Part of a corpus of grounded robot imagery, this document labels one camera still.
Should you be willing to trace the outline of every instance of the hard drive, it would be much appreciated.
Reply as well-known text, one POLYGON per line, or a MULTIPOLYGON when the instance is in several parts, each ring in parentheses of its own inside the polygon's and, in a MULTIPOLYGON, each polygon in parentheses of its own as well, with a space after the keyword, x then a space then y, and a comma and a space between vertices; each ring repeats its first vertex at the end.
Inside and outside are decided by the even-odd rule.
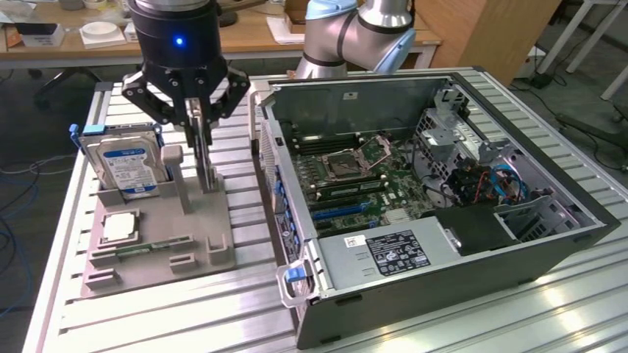
POLYGON ((119 189, 128 200, 159 195, 158 183, 170 181, 160 126, 90 125, 79 140, 104 190, 119 189))

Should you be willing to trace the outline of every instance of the red cable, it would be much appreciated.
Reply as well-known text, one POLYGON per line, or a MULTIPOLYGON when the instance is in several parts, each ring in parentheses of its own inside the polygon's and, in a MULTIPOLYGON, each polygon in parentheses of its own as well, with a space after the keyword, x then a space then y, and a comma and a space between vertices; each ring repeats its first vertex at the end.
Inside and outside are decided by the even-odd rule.
POLYGON ((478 183, 478 190, 475 192, 475 200, 474 200, 474 203, 478 202, 478 197, 480 197, 480 187, 482 187, 482 181, 484 180, 484 176, 488 174, 488 172, 486 171, 484 173, 482 173, 482 176, 480 176, 480 182, 478 183))

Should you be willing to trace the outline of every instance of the sticker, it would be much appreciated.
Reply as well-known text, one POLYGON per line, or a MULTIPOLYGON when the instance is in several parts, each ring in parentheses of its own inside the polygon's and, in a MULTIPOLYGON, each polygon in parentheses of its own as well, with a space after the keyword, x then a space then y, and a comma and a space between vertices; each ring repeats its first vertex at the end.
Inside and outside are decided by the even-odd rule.
POLYGON ((358 92, 347 92, 346 94, 343 94, 344 101, 351 101, 354 99, 358 99, 358 92))
POLYGON ((126 193, 144 193, 156 188, 154 171, 144 164, 148 158, 146 149, 108 151, 103 156, 120 190, 126 193))
POLYGON ((374 188, 379 188, 382 186, 382 182, 370 182, 368 184, 360 185, 360 190, 368 190, 374 188))
POLYGON ((355 237, 347 237, 344 239, 344 243, 347 244, 348 248, 354 246, 362 246, 367 244, 367 237, 364 235, 356 235, 355 237))
POLYGON ((344 190, 339 190, 339 191, 332 191, 330 193, 330 195, 336 196, 336 195, 344 195, 346 193, 358 193, 358 192, 359 192, 359 189, 354 188, 354 189, 344 189, 344 190))
POLYGON ((262 111, 262 107, 259 105, 255 106, 255 117, 264 118, 264 112, 262 111))
POLYGON ((428 257, 411 230, 367 239, 367 245, 384 276, 430 266, 428 257))

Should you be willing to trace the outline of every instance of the gray robot arm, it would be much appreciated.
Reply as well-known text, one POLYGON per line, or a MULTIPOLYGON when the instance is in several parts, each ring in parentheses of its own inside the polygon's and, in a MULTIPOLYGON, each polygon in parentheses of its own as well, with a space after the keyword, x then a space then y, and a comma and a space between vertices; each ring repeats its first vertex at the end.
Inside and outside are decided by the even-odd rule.
POLYGON ((408 0, 311 0, 298 79, 347 75, 347 62, 379 74, 400 66, 415 42, 408 0))

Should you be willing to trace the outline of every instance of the blue latch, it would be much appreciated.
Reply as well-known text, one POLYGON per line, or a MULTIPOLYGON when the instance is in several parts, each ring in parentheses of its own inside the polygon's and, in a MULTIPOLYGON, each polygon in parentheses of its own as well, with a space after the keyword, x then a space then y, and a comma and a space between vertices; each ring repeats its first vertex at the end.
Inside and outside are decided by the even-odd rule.
POLYGON ((84 136, 102 135, 104 133, 106 133, 106 124, 86 125, 86 127, 83 128, 84 136))
POLYGON ((83 153, 86 153, 84 150, 83 150, 83 147, 80 145, 80 141, 79 141, 79 125, 76 125, 76 124, 70 125, 70 130, 68 131, 70 131, 70 140, 72 140, 76 147, 79 147, 79 150, 83 153))
POLYGON ((303 281, 306 278, 307 278, 306 269, 303 267, 291 268, 286 272, 286 282, 288 283, 303 281))

